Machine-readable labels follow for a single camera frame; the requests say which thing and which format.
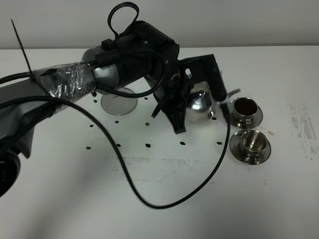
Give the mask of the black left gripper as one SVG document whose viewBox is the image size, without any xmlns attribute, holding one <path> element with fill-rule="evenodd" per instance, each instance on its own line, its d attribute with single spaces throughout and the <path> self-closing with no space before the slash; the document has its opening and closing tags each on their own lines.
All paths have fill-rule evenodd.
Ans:
<svg viewBox="0 0 319 239">
<path fill-rule="evenodd" d="M 150 57 L 152 67 L 146 75 L 146 81 L 151 88 L 158 85 L 153 92 L 157 101 L 155 112 L 163 111 L 170 121 L 175 134 L 186 132 L 185 115 L 186 99 L 190 87 L 185 85 L 187 77 L 181 73 L 181 61 L 178 60 L 178 44 L 162 44 L 156 47 L 147 45 L 146 49 L 159 54 L 165 62 L 163 65 L 156 57 Z"/>
</svg>

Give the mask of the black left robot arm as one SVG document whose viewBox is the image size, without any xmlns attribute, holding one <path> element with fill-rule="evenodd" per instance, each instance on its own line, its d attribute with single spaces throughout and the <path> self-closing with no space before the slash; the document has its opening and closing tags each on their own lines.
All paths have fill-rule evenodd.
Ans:
<svg viewBox="0 0 319 239">
<path fill-rule="evenodd" d="M 189 88 L 179 45 L 144 21 L 128 26 L 114 40 L 87 50 L 81 62 L 17 73 L 1 79 L 0 192 L 5 194 L 20 171 L 19 154 L 30 157 L 36 124 L 94 91 L 118 96 L 122 87 L 145 78 L 150 89 L 127 98 L 154 95 L 156 116 L 163 112 L 175 133 L 185 132 Z"/>
</svg>

